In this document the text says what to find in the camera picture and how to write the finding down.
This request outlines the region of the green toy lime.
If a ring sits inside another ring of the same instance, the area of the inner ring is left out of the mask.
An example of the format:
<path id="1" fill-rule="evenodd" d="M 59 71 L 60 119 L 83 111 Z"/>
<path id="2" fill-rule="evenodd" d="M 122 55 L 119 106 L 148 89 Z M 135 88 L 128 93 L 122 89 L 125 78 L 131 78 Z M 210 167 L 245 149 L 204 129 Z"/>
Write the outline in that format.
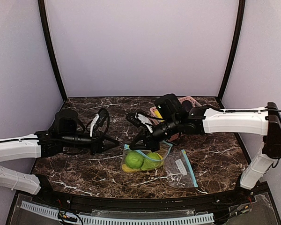
<path id="1" fill-rule="evenodd" d="M 131 151 L 125 158 L 125 164 L 133 169 L 140 169 L 143 165 L 144 157 L 137 151 Z"/>
<path id="2" fill-rule="evenodd" d="M 158 165 L 158 161 L 163 157 L 157 152 L 150 152 L 147 154 L 149 158 L 144 158 L 144 162 L 142 167 L 140 168 L 142 171 L 150 171 L 159 168 L 161 165 Z"/>

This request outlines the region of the clear zip bag yellow slider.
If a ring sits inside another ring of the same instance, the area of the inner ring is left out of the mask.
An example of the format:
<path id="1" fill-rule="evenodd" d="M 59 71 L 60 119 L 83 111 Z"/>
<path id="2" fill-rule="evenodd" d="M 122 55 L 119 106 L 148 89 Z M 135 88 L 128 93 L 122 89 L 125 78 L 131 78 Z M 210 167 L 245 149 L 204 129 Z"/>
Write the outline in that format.
<path id="1" fill-rule="evenodd" d="M 128 144 L 124 145 L 121 169 L 126 173 L 138 173 L 152 171 L 164 165 L 173 144 L 163 141 L 160 149 L 152 152 L 150 150 L 131 150 Z"/>

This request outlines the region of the small yellow toy lemon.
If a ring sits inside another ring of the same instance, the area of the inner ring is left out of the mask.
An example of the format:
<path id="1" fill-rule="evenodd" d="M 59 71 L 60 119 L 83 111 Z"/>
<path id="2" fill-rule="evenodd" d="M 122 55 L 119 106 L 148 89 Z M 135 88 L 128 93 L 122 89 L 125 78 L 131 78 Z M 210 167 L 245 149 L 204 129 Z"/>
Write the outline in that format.
<path id="1" fill-rule="evenodd" d="M 122 164 L 121 169 L 122 169 L 122 171 L 124 171 L 126 173 L 137 173 L 137 172 L 141 171 L 141 169 L 138 169 L 138 168 L 136 168 L 136 169 L 130 168 L 126 164 Z"/>

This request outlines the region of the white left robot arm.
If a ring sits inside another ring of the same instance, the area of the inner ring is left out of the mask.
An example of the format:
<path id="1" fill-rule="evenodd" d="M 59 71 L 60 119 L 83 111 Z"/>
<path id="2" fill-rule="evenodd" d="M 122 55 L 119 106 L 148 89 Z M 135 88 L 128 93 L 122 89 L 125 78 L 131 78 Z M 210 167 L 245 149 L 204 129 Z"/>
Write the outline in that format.
<path id="1" fill-rule="evenodd" d="M 89 150 L 91 154 L 119 146 L 119 141 L 110 137 L 110 115 L 101 108 L 95 117 L 84 125 L 78 113 L 72 109 L 62 110 L 55 115 L 48 130 L 11 139 L 0 139 L 0 163 L 22 158 L 48 158 L 59 153 L 66 154 L 65 148 Z M 29 193 L 48 195 L 52 187 L 43 175 L 24 174 L 0 165 L 0 187 Z"/>

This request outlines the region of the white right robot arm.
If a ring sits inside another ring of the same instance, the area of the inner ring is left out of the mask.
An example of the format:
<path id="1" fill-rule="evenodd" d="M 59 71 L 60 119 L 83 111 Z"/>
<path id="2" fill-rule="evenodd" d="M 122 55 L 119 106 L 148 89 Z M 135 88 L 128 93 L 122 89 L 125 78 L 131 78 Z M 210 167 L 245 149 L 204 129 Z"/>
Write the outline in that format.
<path id="1" fill-rule="evenodd" d="M 141 111 L 129 112 L 126 119 L 142 130 L 129 144 L 132 150 L 160 149 L 160 142 L 176 134 L 205 135 L 239 133 L 259 135 L 263 144 L 240 176 L 239 186 L 251 190 L 273 163 L 281 159 L 281 110 L 274 102 L 252 109 L 220 109 L 203 105 L 186 110 L 175 94 L 166 94 L 154 102 L 160 113 L 152 125 Z"/>

